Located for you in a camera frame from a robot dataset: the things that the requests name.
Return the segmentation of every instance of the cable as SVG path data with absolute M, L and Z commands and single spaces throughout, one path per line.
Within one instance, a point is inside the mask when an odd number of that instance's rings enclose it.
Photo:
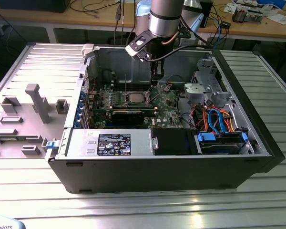
M 173 76 L 177 76 L 179 79 L 181 79 L 184 83 L 186 83 L 186 81 L 180 76 L 180 75 L 170 75 L 168 78 L 167 78 L 167 80 L 166 80 L 166 83 L 168 83 L 168 80 L 171 78 L 171 77 L 173 77 Z
M 75 9 L 75 8 L 72 7 L 72 4 L 73 4 L 74 2 L 76 2 L 76 1 L 77 1 L 77 0 L 73 0 L 73 1 L 70 3 L 70 9 L 72 9 L 72 10 L 74 10 L 74 11 L 77 11 L 77 12 L 93 12 L 93 11 L 101 10 L 101 9 L 106 8 L 106 7 L 114 6 L 114 5 L 117 5 L 117 4 L 120 3 L 120 2 L 118 1 L 118 2 L 116 2 L 116 3 L 110 4 L 110 5 L 107 5 L 107 6 L 103 6 L 103 7 L 97 8 L 97 9 L 93 9 L 93 10 L 77 10 L 77 9 Z
M 212 112 L 217 112 L 217 115 L 218 115 L 218 119 L 219 119 L 219 125 L 220 125 L 220 128 L 223 132 L 227 132 L 227 129 L 225 128 L 225 125 L 223 123 L 223 116 L 221 115 L 220 111 L 219 110 L 216 110 L 216 109 L 212 109 L 209 111 L 209 114 L 208 114 L 208 122 L 209 122 L 209 125 L 210 127 L 217 133 L 219 134 L 219 131 L 212 125 L 211 123 L 211 113 Z
M 12 32 L 12 30 L 13 30 L 13 28 L 10 30 L 10 32 L 8 34 L 8 38 L 6 39 L 6 49 L 7 49 L 8 52 L 10 52 L 9 48 L 8 48 L 8 46 L 9 46 L 8 44 L 9 44 L 9 39 L 10 39 L 10 33 Z
M 201 40 L 203 43 L 205 43 L 205 44 L 208 44 L 208 45 L 212 45 L 210 42 L 208 42 L 208 41 L 206 41 L 206 40 L 204 40 L 203 38 L 201 38 L 200 36 L 198 36 L 189 26 L 188 26 L 188 24 L 186 24 L 186 22 L 185 22 L 185 20 L 184 20 L 184 18 L 181 16 L 181 23 L 187 28 L 187 30 L 188 31 L 191 31 L 191 32 L 193 32 L 193 34 L 194 34 L 194 36 L 196 37 L 196 38 L 198 38 L 199 40 Z
M 116 21 L 114 31 L 113 31 L 113 43 L 114 43 L 114 45 L 115 45 L 115 33 L 116 33 L 116 28 L 118 27 L 118 23 L 119 23 L 119 21 Z
M 123 33 L 124 33 L 124 15 L 125 15 L 125 0 L 123 0 L 123 13 L 122 13 L 122 32 L 121 32 L 121 45 L 123 45 Z
M 276 66 L 276 72 L 279 72 L 281 70 L 281 68 L 284 66 L 285 62 L 286 62 L 286 51 L 283 54 L 283 57 L 281 58 L 281 61 Z
M 15 30 L 15 28 L 1 15 L 1 13 L 0 13 L 0 17 L 1 17 L 9 26 L 11 26 L 11 27 L 14 29 L 14 31 L 18 34 L 18 36 L 19 36 L 25 43 L 28 43 L 28 41 L 27 41 L 20 33 L 18 33 L 17 30 Z
M 177 49 L 175 49 L 175 50 L 169 52 L 168 54 L 166 54 L 166 55 L 164 55 L 164 56 L 162 56 L 162 57 L 160 57 L 160 58 L 153 59 L 153 60 L 148 60 L 148 59 L 144 59 L 144 60 L 147 61 L 147 62 L 160 61 L 160 60 L 162 60 L 162 59 L 164 59 L 164 58 L 166 58 L 166 57 L 168 57 L 168 56 L 174 54 L 175 52 L 177 52 L 177 51 L 179 51 L 179 50 L 181 50 L 181 49 L 190 48 L 190 47 L 205 48 L 205 49 L 211 49 L 211 48 L 213 48 L 213 46 L 206 46 L 206 45 L 200 45 L 200 44 L 186 45 L 186 46 L 181 46 L 181 47 L 179 47 L 179 48 L 177 48 Z
M 166 41 L 166 42 L 161 42 L 162 45 L 166 46 L 169 45 L 170 43 L 172 43 L 179 35 L 179 31 L 177 31 L 173 37 L 171 37 L 170 40 Z
M 122 14 L 122 7 L 121 7 L 121 1 L 120 1 L 120 4 L 118 6 L 118 8 L 116 9 L 116 14 L 115 14 L 115 20 L 116 20 L 116 24 L 115 24 L 115 27 L 114 27 L 114 32 L 113 32 L 113 42 L 114 42 L 114 45 L 116 44 L 115 43 L 115 33 L 116 33 L 116 29 L 118 27 L 118 23 L 121 19 L 121 14 Z
M 135 17 L 135 0 L 133 0 L 133 28 L 132 28 L 132 30 L 130 31 L 128 37 L 127 37 L 126 45 L 129 44 L 129 39 L 130 39 L 130 36 L 131 36 L 132 32 L 134 31 L 135 23 L 136 23 L 136 17 Z
M 216 49 L 217 48 L 217 46 L 218 46 L 218 42 L 220 41 L 220 35 L 221 35 L 221 27 L 220 27 L 220 25 L 219 25 L 219 22 L 216 20 L 216 19 L 213 19 L 216 23 L 217 23 L 217 25 L 218 25 L 218 29 L 219 29 L 219 34 L 218 34 L 218 38 L 217 38 L 217 41 L 216 41 L 216 43 L 215 43 L 215 46 L 214 46 L 214 49 Z
M 179 111 L 178 104 L 179 104 L 179 99 L 180 99 L 181 93 L 182 93 L 182 90 L 180 90 L 180 93 L 179 93 L 179 95 L 178 95 L 178 97 L 177 97 L 177 101 L 176 101 L 176 108 L 177 108 L 177 112 L 178 112 L 179 115 L 180 115 L 180 111 Z M 190 127 L 192 126 L 194 129 L 196 129 L 193 124 L 191 124 L 190 122 L 188 122 L 188 121 L 187 121 L 185 118 L 183 118 L 181 115 L 180 115 L 180 117 L 181 117 L 181 119 L 182 119 L 183 121 L 185 121 Z

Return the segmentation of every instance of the sticker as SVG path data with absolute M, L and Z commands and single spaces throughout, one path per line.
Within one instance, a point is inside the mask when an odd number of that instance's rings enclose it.
M 130 156 L 130 135 L 99 135 L 97 154 L 99 156 Z
M 86 132 L 86 137 L 97 137 L 99 134 L 99 131 L 89 130 Z

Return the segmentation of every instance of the white sticker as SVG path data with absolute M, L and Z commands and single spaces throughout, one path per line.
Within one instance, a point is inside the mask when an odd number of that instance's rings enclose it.
M 86 136 L 87 137 L 98 137 L 99 134 L 100 134 L 99 131 L 89 130 L 89 131 L 87 131 Z

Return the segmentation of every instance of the workbench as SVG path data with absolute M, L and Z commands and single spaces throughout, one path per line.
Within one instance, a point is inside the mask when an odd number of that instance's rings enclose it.
M 83 0 L 84 4 L 95 3 L 97 0 Z M 268 18 L 263 18 L 262 23 L 245 22 L 243 24 L 234 23 L 232 14 L 224 13 L 224 4 L 229 3 L 229 0 L 214 0 L 218 14 L 224 21 L 231 23 L 231 28 L 227 38 L 256 40 L 256 41 L 274 41 L 286 42 L 286 25 L 281 25 Z M 115 3 L 114 0 L 106 0 L 103 3 L 95 5 L 95 8 L 100 8 L 109 4 Z M 78 0 L 72 5 L 75 9 L 82 10 L 81 1 Z M 113 31 L 115 27 L 115 14 L 117 5 L 110 6 L 99 10 L 98 18 L 77 12 L 67 8 L 64 13 L 53 13 L 45 11 L 29 11 L 29 10 L 2 10 L 0 13 L 12 25 L 44 27 L 47 31 L 49 41 L 57 43 L 54 28 L 65 29 L 80 29 L 80 30 L 102 30 Z M 0 17 L 0 24 L 6 22 Z M 121 31 L 121 21 L 118 24 L 117 31 Z M 125 4 L 125 19 L 124 31 L 130 31 L 133 27 L 133 3 Z M 205 28 L 199 28 L 199 34 L 208 38 L 216 33 L 216 27 L 212 20 L 208 20 Z
M 81 50 L 77 44 L 26 46 L 0 83 L 0 103 L 6 95 L 28 102 L 28 83 L 39 83 L 49 103 L 71 103 Z M 267 64 L 252 52 L 223 53 L 286 157 L 286 84 L 273 71 L 258 74 Z M 256 69 L 250 76 L 242 74 L 248 64 Z M 26 229 L 286 229 L 286 159 L 237 189 L 105 194 L 68 193 L 41 157 L 0 159 L 0 214 Z

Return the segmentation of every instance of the silver cylinder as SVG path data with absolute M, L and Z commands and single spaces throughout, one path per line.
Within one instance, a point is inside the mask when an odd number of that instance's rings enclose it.
M 158 37 L 171 37 L 177 30 L 180 19 L 176 20 L 163 20 L 159 19 L 152 14 L 149 19 L 149 30 L 153 35 Z
M 149 30 L 158 37 L 173 36 L 179 26 L 184 0 L 152 0 Z
M 179 17 L 184 0 L 152 0 L 151 11 L 164 17 Z

